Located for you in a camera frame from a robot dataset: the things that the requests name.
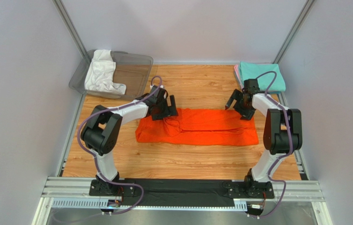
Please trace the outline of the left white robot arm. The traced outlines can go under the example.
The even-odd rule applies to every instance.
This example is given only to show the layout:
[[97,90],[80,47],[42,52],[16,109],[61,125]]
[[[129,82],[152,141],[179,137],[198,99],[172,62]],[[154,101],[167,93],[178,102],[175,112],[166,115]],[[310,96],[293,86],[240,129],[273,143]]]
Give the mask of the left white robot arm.
[[161,86],[153,85],[149,93],[127,104],[116,107],[97,105],[92,114],[81,123],[77,140],[92,155],[97,179],[105,184],[120,185],[113,149],[121,127],[147,117],[157,121],[172,116],[178,116],[174,95],[169,95]]

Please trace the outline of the orange t shirt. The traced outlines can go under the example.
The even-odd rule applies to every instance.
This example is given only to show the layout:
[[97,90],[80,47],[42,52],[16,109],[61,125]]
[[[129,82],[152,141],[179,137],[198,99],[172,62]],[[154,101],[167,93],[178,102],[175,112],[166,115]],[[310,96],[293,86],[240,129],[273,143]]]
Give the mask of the orange t shirt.
[[242,120],[236,111],[220,109],[177,110],[178,116],[162,120],[141,119],[135,131],[139,143],[182,145],[257,145],[254,119]]

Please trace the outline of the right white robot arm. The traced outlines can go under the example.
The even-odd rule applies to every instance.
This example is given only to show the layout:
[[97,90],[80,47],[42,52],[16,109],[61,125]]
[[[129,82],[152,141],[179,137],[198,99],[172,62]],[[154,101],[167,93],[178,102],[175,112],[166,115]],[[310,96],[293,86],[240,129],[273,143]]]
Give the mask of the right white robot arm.
[[268,93],[261,92],[256,79],[244,81],[242,90],[234,90],[225,108],[232,107],[242,120],[251,120],[256,111],[265,116],[264,153],[248,177],[258,182],[272,180],[280,163],[303,143],[301,112],[281,105]]

